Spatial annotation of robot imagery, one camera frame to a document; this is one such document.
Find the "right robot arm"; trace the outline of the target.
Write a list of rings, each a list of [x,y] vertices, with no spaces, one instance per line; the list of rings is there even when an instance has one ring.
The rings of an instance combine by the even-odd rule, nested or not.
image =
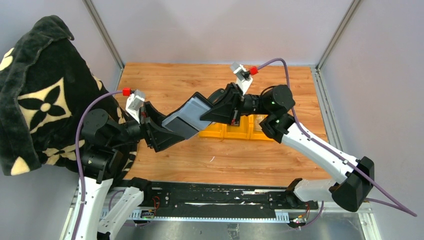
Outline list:
[[[201,120],[232,125],[242,116],[264,115],[259,125],[266,137],[297,150],[330,175],[324,180],[293,180],[285,195],[290,208],[298,209],[309,201],[332,201],[356,212],[366,200],[374,186],[374,162],[366,156],[358,159],[344,153],[307,130],[295,114],[289,114],[295,101],[286,84],[267,87],[256,95],[244,94],[230,83],[216,94],[209,99],[212,107]]]

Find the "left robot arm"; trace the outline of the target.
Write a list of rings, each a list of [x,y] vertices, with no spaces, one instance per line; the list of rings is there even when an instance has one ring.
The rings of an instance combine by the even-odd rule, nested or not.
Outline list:
[[[106,216],[101,216],[109,190],[119,183],[120,172],[126,161],[134,158],[139,141],[160,152],[185,139],[162,127],[163,115],[150,103],[141,110],[140,121],[125,123],[111,119],[105,110],[92,104],[83,112],[75,138],[83,138],[85,145],[75,148],[80,180],[69,240],[114,240],[136,207],[148,206],[142,217],[149,218],[164,204],[149,180],[135,177],[120,199],[110,204]]]

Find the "black leather card holder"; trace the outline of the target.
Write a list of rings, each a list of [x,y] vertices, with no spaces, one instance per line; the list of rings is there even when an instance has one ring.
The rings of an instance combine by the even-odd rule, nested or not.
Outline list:
[[[201,116],[212,107],[207,98],[195,92],[180,108],[166,116],[161,126],[188,140],[212,123],[200,120]]]

